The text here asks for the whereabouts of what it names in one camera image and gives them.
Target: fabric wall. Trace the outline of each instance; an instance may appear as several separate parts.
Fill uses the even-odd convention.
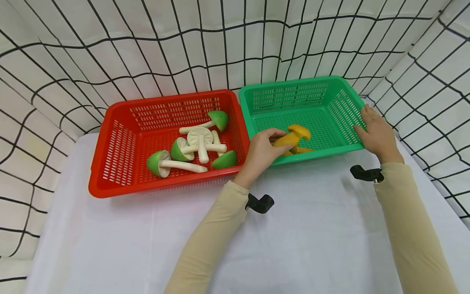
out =
[[[369,98],[470,228],[469,6],[452,1]]]

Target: yellow mushroom cap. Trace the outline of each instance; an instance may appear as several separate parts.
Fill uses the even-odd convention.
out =
[[[301,125],[290,125],[287,127],[290,132],[296,132],[301,135],[304,139],[310,140],[310,131]]]

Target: plastic toy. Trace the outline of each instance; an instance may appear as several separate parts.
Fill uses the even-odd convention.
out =
[[[209,162],[206,144],[211,144],[214,140],[211,131],[202,126],[193,127],[188,133],[188,143],[190,146],[197,146],[199,162],[206,164]]]
[[[290,133],[277,139],[273,144],[274,147],[289,144],[295,146],[298,145],[298,142],[302,138],[310,140],[310,131],[301,125],[290,125],[287,127],[287,130],[290,131]]]
[[[189,170],[194,173],[203,173],[208,171],[206,167],[188,162],[174,161],[171,159],[170,153],[167,150],[160,150],[149,156],[147,159],[147,168],[151,173],[161,178],[168,177],[172,167]]]
[[[208,112],[207,115],[211,118],[211,121],[193,127],[180,127],[180,134],[187,134],[194,127],[209,128],[216,126],[220,132],[223,132],[225,130],[228,125],[228,115],[224,111],[214,110]]]
[[[222,154],[219,158],[214,160],[211,163],[211,167],[214,169],[226,168],[226,167],[234,167],[236,166],[236,154],[235,151],[230,150],[227,153]]]
[[[205,148],[207,151],[224,152],[227,151],[225,144],[206,144]],[[174,160],[177,161],[191,161],[194,159],[194,152],[199,149],[197,145],[189,145],[185,138],[179,137],[173,142],[170,155]]]
[[[214,137],[214,144],[220,144],[220,138],[219,138],[219,134],[217,133],[217,131],[212,130],[211,133],[212,133],[212,136]],[[227,152],[227,150],[225,150],[223,152],[217,151],[217,155],[222,156],[225,152]]]
[[[290,150],[290,152],[293,154],[302,154],[302,153],[307,153],[307,152],[312,152],[313,149],[310,148],[305,148],[305,147],[299,147],[299,145],[294,145],[294,148]]]

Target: black clip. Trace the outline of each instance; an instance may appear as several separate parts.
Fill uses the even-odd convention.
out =
[[[251,193],[248,194],[248,203],[245,206],[245,210],[248,208],[253,209],[257,213],[265,214],[274,205],[274,199],[271,196],[265,194],[258,200]]]
[[[351,174],[355,179],[363,180],[366,182],[380,183],[384,180],[384,175],[381,173],[381,169],[375,168],[370,170],[364,170],[361,166],[353,166]]]

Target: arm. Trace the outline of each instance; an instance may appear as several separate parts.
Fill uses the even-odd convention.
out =
[[[272,138],[286,133],[267,129],[251,140],[243,168],[222,192],[194,230],[181,252],[165,294],[204,294],[212,273],[230,239],[245,221],[245,206],[251,184],[271,163],[292,146],[273,147]]]
[[[384,181],[375,184],[404,294],[458,294],[439,239],[395,143],[392,128],[368,105],[361,111],[367,132],[355,131],[382,164]]]

